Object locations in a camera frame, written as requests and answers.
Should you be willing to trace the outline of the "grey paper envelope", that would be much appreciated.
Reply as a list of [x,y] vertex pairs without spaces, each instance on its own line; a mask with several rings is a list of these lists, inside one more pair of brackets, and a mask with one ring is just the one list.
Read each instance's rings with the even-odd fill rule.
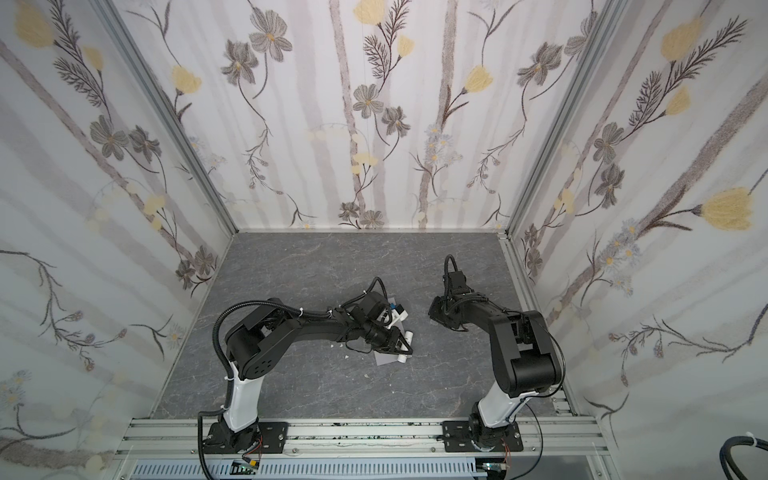
[[[395,298],[392,297],[392,296],[390,296],[388,298],[388,301],[389,301],[390,305],[391,304],[396,304]],[[396,325],[394,328],[399,330],[400,332],[403,331],[403,327],[402,327],[401,323]],[[383,365],[388,365],[388,364],[392,364],[392,363],[397,363],[398,362],[397,361],[398,356],[394,355],[394,354],[382,354],[382,353],[379,353],[379,352],[375,352],[374,353],[374,357],[375,357],[376,365],[377,366],[383,366]]]

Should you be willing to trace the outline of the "white glue stick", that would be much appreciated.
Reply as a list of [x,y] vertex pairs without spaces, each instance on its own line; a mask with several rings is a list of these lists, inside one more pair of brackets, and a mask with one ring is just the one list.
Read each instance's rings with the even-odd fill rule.
[[399,363],[405,363],[407,359],[413,354],[413,348],[412,348],[413,336],[414,334],[412,331],[406,331],[403,334],[403,339],[400,346],[400,353],[397,358],[397,361]]

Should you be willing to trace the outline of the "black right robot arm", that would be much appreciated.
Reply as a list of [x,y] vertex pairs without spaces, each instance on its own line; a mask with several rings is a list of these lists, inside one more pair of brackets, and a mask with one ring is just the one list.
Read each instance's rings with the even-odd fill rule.
[[544,398],[565,377],[559,348],[537,311],[502,307],[470,288],[461,271],[443,275],[444,289],[429,309],[431,320],[452,331],[474,325],[488,335],[494,384],[477,402],[470,423],[479,434],[509,426],[532,398]]

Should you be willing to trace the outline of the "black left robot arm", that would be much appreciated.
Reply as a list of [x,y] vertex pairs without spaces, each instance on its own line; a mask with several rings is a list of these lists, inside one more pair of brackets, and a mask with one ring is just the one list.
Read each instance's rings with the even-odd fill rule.
[[394,307],[375,291],[324,311],[290,307],[277,298],[229,307],[212,333],[215,354],[226,372],[224,424],[234,433],[256,425],[263,378],[296,342],[362,340],[373,352],[412,355],[410,341],[394,323]]

